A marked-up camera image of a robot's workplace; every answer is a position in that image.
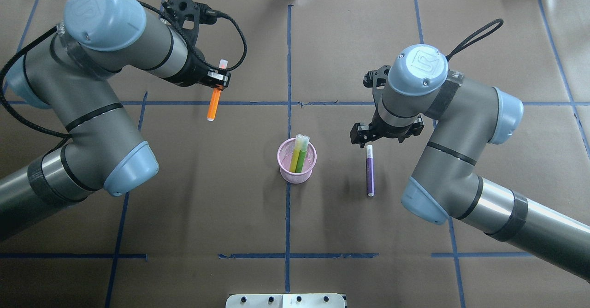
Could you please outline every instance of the gray robot arm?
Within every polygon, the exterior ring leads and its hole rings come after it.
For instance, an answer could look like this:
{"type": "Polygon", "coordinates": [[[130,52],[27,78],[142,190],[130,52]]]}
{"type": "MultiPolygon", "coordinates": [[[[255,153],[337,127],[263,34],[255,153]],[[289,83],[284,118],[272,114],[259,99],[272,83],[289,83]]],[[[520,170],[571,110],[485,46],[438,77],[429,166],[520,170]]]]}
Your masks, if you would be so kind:
{"type": "MultiPolygon", "coordinates": [[[[215,23],[220,12],[190,0],[169,0],[167,11],[187,2],[203,14],[191,16],[195,28],[198,21],[215,23]]],[[[209,68],[198,49],[187,47],[185,39],[193,47],[198,29],[187,38],[178,33],[186,17],[172,18],[176,27],[135,0],[70,0],[57,33],[8,71],[13,91],[32,106],[52,108],[72,142],[0,180],[0,241],[99,189],[119,196],[158,172],[147,141],[106,81],[124,66],[183,87],[228,86],[229,72],[209,68]]]]}
{"type": "Polygon", "coordinates": [[[590,281],[590,227],[473,173],[485,145],[505,142],[518,127],[518,98],[448,70],[428,45],[410,46],[393,66],[367,73],[365,86],[376,110],[370,125],[354,125],[353,144],[381,136],[403,141],[419,129],[420,114],[438,120],[404,207],[439,225],[452,216],[590,281]]]}

